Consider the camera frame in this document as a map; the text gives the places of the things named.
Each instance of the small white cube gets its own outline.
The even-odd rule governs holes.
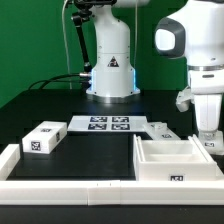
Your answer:
[[[66,135],[65,122],[44,121],[23,138],[23,151],[49,154]]]

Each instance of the white cable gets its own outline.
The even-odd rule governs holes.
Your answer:
[[[137,49],[138,49],[138,1],[135,4],[135,52],[134,52],[134,68],[136,67]]]
[[[64,36],[67,69],[68,69],[68,74],[71,74],[70,57],[69,57],[68,42],[67,42],[66,27],[65,27],[65,8],[66,8],[66,5],[67,5],[68,1],[69,0],[64,1],[64,5],[63,5],[63,8],[62,8],[62,29],[63,29],[63,36]]]

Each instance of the white bin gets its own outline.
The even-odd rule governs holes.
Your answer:
[[[196,136],[186,141],[142,141],[134,135],[133,162],[139,181],[215,180],[217,164]]]

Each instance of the black tabletop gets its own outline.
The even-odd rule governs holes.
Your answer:
[[[78,90],[25,91],[0,109],[0,150],[21,144],[42,121],[73,115],[146,116],[182,139],[197,133],[194,109],[180,113],[176,91],[144,91],[137,101],[102,104]],[[145,133],[136,133],[150,139]],[[49,155],[22,153],[9,180],[134,180],[133,133],[68,133]],[[223,206],[0,206],[0,223],[223,223]]]

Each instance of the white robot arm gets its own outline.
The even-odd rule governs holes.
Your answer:
[[[181,111],[195,103],[199,139],[211,154],[224,154],[217,131],[224,92],[224,0],[188,0],[178,12],[163,18],[155,34],[159,54],[186,57],[188,85],[177,98]]]
[[[76,0],[78,8],[91,12],[97,36],[97,64],[91,70],[87,97],[105,103],[123,103],[140,93],[130,64],[130,30],[115,18],[113,7],[142,6],[149,0]]]

